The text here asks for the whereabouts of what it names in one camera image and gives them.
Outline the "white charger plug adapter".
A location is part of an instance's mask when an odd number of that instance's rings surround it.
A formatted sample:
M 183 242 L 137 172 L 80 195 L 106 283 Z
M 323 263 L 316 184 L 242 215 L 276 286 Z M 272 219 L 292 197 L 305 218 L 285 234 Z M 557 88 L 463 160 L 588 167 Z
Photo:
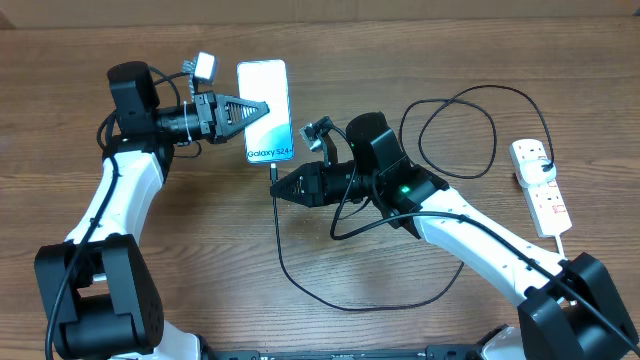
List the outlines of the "white charger plug adapter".
M 516 177 L 521 187 L 532 188 L 547 184 L 557 176 L 557 168 L 549 159 L 517 158 Z

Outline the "white power strip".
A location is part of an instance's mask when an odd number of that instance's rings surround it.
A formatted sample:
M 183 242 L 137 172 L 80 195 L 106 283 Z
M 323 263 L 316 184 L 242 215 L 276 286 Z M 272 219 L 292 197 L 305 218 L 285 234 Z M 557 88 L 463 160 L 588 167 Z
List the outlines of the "white power strip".
M 521 139 L 513 142 L 509 148 L 515 175 L 517 158 L 549 159 L 541 141 Z M 521 187 L 537 234 L 540 237 L 555 237 L 572 227 L 568 209 L 560 192 L 556 178 L 551 182 L 532 188 Z

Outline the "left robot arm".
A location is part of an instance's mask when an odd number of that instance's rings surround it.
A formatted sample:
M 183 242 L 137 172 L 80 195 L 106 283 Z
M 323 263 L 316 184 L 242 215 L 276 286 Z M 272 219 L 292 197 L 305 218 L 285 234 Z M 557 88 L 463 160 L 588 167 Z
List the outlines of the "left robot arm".
M 264 102 L 213 91 L 161 108 L 156 71 L 142 61 L 108 71 L 115 109 L 97 132 L 102 179 L 79 224 L 62 243 L 41 247 L 34 259 L 48 321 L 48 359 L 215 356 L 202 336 L 165 320 L 139 249 L 140 235 L 177 146 L 224 143 L 270 109 Z

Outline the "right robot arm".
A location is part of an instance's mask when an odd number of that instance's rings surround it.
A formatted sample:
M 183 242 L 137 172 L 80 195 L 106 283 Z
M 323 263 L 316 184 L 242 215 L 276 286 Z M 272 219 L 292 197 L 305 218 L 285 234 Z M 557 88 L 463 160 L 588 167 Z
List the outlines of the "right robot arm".
M 472 207 L 444 179 L 414 164 L 381 112 L 341 131 L 353 152 L 340 163 L 327 117 L 305 127 L 325 158 L 275 181 L 274 198 L 320 207 L 370 199 L 379 225 L 402 227 L 468 265 L 518 312 L 516 327 L 491 331 L 469 359 L 621 359 L 639 335 L 606 267 L 582 253 L 568 260 L 502 227 Z

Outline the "cardboard backdrop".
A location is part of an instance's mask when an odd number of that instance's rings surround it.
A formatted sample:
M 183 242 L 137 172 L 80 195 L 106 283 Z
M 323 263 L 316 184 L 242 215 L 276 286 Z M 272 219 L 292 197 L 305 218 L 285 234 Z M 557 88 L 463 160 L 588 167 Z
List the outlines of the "cardboard backdrop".
M 1 0 L 1 27 L 618 17 L 638 13 L 638 0 Z

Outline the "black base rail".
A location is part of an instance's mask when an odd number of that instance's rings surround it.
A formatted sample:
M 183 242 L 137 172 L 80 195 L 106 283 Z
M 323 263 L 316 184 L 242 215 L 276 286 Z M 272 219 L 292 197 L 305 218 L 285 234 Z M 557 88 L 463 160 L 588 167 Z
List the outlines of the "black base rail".
M 202 359 L 210 360 L 471 360 L 480 359 L 473 345 L 428 345 L 422 349 L 259 352 L 214 350 L 201 346 Z

